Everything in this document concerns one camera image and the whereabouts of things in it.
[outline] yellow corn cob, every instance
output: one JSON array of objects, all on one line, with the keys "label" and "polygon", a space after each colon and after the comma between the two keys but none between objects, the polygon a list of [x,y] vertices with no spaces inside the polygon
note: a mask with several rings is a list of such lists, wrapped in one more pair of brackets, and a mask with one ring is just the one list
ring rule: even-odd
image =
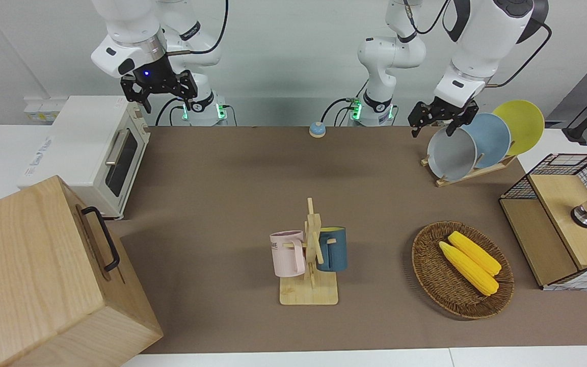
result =
[{"label": "yellow corn cob", "polygon": [[448,235],[447,239],[450,240],[450,243],[452,243],[455,248],[458,248],[461,252],[465,253],[477,263],[477,265],[482,267],[483,270],[486,270],[487,273],[491,274],[491,276],[499,274],[501,265],[498,261],[461,232],[455,230],[452,234]]},{"label": "yellow corn cob", "polygon": [[441,246],[443,255],[445,255],[447,260],[454,265],[454,267],[459,270],[459,273],[468,279],[470,284],[474,285],[482,295],[489,296],[497,292],[499,288],[498,282],[458,248],[450,246],[443,241],[438,242],[438,245]]}]

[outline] plate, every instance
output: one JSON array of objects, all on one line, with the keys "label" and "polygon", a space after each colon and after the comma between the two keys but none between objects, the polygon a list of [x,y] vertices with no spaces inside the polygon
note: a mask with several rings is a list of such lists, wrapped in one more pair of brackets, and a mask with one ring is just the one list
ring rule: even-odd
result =
[{"label": "plate", "polygon": [[493,111],[509,126],[513,146],[509,155],[525,153],[538,144],[545,130],[545,118],[535,104],[528,100],[510,100]]},{"label": "plate", "polygon": [[[455,230],[475,241],[501,264],[495,276],[499,289],[493,295],[482,295],[443,255],[438,242],[449,243],[447,236]],[[414,239],[412,265],[427,295],[450,313],[466,319],[497,315],[509,304],[515,290],[513,272],[501,250],[479,230],[456,221],[436,222],[423,228]]]},{"label": "plate", "polygon": [[494,166],[503,160],[511,146],[511,132],[503,119],[494,114],[477,114],[470,125],[461,128],[475,139],[477,153],[484,157],[475,165],[478,169]]},{"label": "plate", "polygon": [[447,128],[433,135],[427,146],[429,168],[438,178],[458,181],[475,167],[477,146],[475,140],[462,128],[448,137]]}]

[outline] oven handle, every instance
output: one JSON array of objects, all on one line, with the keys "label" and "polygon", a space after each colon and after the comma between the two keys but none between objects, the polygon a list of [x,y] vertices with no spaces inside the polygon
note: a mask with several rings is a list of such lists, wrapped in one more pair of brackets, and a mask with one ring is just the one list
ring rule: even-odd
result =
[{"label": "oven handle", "polygon": [[121,152],[126,145],[126,140],[128,140],[128,136],[130,135],[129,128],[126,130],[121,130],[117,133],[117,137],[115,139],[115,144],[112,145],[112,149],[110,150],[110,154],[108,154],[108,158],[105,158],[105,165],[107,166],[114,166],[117,165],[119,162],[119,158],[121,157]]}]

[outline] pink mug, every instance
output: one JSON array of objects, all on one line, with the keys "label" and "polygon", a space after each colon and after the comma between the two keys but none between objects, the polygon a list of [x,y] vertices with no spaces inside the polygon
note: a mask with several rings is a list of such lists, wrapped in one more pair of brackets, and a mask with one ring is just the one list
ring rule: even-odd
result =
[{"label": "pink mug", "polygon": [[275,275],[291,277],[305,274],[305,254],[303,253],[303,239],[305,237],[302,230],[276,232],[270,238]]}]

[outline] wicker basket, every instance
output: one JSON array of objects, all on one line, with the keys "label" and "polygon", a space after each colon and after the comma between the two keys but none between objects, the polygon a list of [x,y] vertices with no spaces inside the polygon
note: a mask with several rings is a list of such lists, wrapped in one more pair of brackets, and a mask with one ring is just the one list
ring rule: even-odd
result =
[{"label": "wicker basket", "polygon": [[[486,297],[471,285],[445,258],[438,242],[458,230],[491,254],[501,271],[495,276],[498,291]],[[483,319],[497,315],[511,301],[515,285],[509,262],[499,248],[473,227],[454,221],[443,221],[423,228],[414,239],[412,265],[424,291],[439,306],[466,319]]]}]

